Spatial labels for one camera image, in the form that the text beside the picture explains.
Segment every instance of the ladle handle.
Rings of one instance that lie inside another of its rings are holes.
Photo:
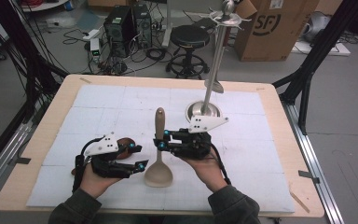
[[[156,111],[155,125],[156,125],[156,138],[163,139],[164,129],[165,129],[165,111],[161,107],[159,107]],[[157,161],[161,161],[160,150],[157,150]]]

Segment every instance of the hand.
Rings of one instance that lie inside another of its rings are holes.
[[[225,179],[223,178],[222,172],[217,162],[216,154],[211,148],[210,155],[206,156],[201,161],[195,161],[187,158],[181,158],[187,162],[194,171],[196,171],[199,179],[210,189],[213,193],[227,186]]]
[[[80,188],[93,198],[100,197],[111,185],[117,183],[121,178],[103,178],[92,171],[91,164],[87,164],[83,174]]]

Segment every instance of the wooden table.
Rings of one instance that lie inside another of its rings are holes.
[[[298,175],[308,171],[281,101],[270,84],[221,82],[226,91],[257,92],[261,98],[268,124],[285,172],[296,211],[293,214],[261,213],[263,217],[322,217],[324,208],[312,180]],[[17,164],[0,192],[0,211],[51,211],[52,207],[28,207],[26,203],[38,177],[39,169],[51,148],[56,134],[83,85],[114,85],[154,88],[205,89],[204,81],[147,77],[101,77],[70,75],[62,83],[47,113],[41,120],[22,157],[29,164]],[[116,212],[105,209],[104,212]],[[167,214],[148,211],[148,214]]]

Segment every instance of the desktop tower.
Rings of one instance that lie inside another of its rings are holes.
[[[132,7],[133,18],[136,28],[136,41],[138,49],[152,47],[152,20],[149,9],[145,3],[138,3]]]
[[[130,42],[135,37],[131,7],[114,6],[103,23],[112,56],[130,55]]]

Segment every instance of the black stool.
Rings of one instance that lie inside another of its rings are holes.
[[[208,33],[198,26],[182,25],[174,28],[171,32],[171,41],[179,48],[183,48],[186,54],[174,56],[166,66],[166,71],[173,71],[176,77],[198,77],[201,73],[208,73],[209,67],[205,61],[193,54],[195,49],[205,47],[209,43]]]

